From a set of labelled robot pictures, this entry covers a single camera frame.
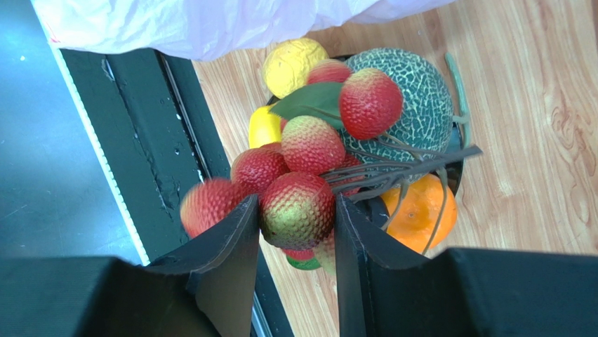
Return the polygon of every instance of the orange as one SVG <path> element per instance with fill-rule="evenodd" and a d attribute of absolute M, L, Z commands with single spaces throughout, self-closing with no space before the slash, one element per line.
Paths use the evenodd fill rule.
<path fill-rule="evenodd" d="M 380 197 L 392 215 L 399 203 L 400 188 L 392 188 Z M 440 221 L 440 226 L 430 245 L 430 249 L 444 240 L 457 222 L 455 196 L 447 187 L 448 199 Z M 434 225 L 442 206 L 442 184 L 433 174 L 427 174 L 409 186 L 407 195 L 394 220 L 388 225 L 387 233 L 410 249 L 422 253 L 430 240 Z"/>

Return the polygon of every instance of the green leaf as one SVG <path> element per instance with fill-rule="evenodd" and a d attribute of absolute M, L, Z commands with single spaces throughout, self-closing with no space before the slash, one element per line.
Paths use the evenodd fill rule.
<path fill-rule="evenodd" d="M 342 83 L 321 82 L 303 86 L 281 99 L 270 112 L 291 120 L 298 116 L 323 119 L 335 129 L 341 129 L 338 96 Z"/>

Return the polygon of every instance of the cantaloupe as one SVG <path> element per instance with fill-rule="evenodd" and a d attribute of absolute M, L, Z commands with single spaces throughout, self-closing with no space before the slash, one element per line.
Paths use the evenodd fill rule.
<path fill-rule="evenodd" d="M 453 126 L 453 100 L 440 72 L 421 56 L 399 48 L 374 48 L 353 55 L 347 61 L 353 72 L 372 67 L 386 73 L 403 92 L 403 114 L 387 132 L 400 141 L 420 149 L 445 152 Z M 340 130 L 346 147 L 396 161 L 413 161 L 411 154 L 386 147 L 375 140 L 356 140 Z M 378 161 L 355 155 L 364 163 Z M 424 174 L 411 176 L 408 183 Z"/>

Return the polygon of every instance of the blue floor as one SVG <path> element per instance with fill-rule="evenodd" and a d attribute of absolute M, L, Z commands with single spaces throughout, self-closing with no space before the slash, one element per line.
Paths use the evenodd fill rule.
<path fill-rule="evenodd" d="M 0 258 L 140 263 L 28 1 L 0 0 Z"/>

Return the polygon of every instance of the lychee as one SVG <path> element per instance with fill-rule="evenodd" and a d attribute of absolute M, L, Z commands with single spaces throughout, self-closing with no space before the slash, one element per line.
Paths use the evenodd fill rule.
<path fill-rule="evenodd" d="M 336 253 L 334 244 L 334 230 L 313 249 L 316 260 L 325 272 L 336 276 Z"/>
<path fill-rule="evenodd" d="M 357 140 L 382 135 L 403 113 L 403 93 L 384 72 L 364 68 L 352 74 L 339 95 L 340 120 Z"/>
<path fill-rule="evenodd" d="M 311 249 L 304 251 L 294 251 L 292 249 L 282 249 L 282 251 L 293 260 L 296 261 L 307 261 L 314 258 L 314 252 Z"/>
<path fill-rule="evenodd" d="M 295 172 L 320 175 L 338 167 L 345 158 L 338 132 L 318 117 L 299 116 L 288 121 L 281 144 L 284 161 Z"/>
<path fill-rule="evenodd" d="M 347 168 L 347 167 L 352 167 L 352 166 L 358 166 L 361 165 L 362 163 L 359 161 L 359 159 L 355 158 L 353 155 L 347 153 L 345 154 L 345 160 L 343 160 L 343 163 L 337 167 L 337 169 L 343 169 L 343 168 Z M 328 179 L 332 179 L 338 176 L 330 176 L 328 177 Z M 341 181 L 335 181 L 334 183 L 330 183 L 331 187 L 336 187 L 336 186 L 340 186 L 346 183 L 351 183 L 354 181 L 359 181 L 363 178 L 363 176 L 357 176 L 357 177 L 353 177 L 353 178 L 348 178 L 345 180 L 341 180 Z M 359 187 L 354 188 L 353 190 L 348 190 L 348 191 L 344 191 L 342 192 L 342 195 L 346 196 L 346 197 L 350 197 L 356 193 L 359 192 Z"/>
<path fill-rule="evenodd" d="M 193 239 L 226 218 L 246 195 L 241 185 L 224 178 L 197 184 L 180 205 L 182 226 Z"/>
<path fill-rule="evenodd" d="M 288 172 L 280 152 L 259 147 L 246 150 L 233 161 L 230 178 L 249 194 L 261 195 L 276 178 Z"/>
<path fill-rule="evenodd" d="M 260 146 L 260 148 L 262 149 L 269 149 L 272 151 L 276 151 L 278 153 L 282 153 L 282 146 L 280 144 L 280 142 L 274 142 L 274 143 L 270 143 L 270 144 L 264 144 L 262 146 Z"/>
<path fill-rule="evenodd" d="M 351 76 L 351 69 L 339 60 L 332 58 L 319 61 L 307 75 L 307 84 L 319 82 L 343 83 Z"/>
<path fill-rule="evenodd" d="M 266 242 L 304 251 L 316 246 L 334 226 L 335 197 L 321 177 L 290 172 L 277 178 L 260 200 L 260 228 Z"/>

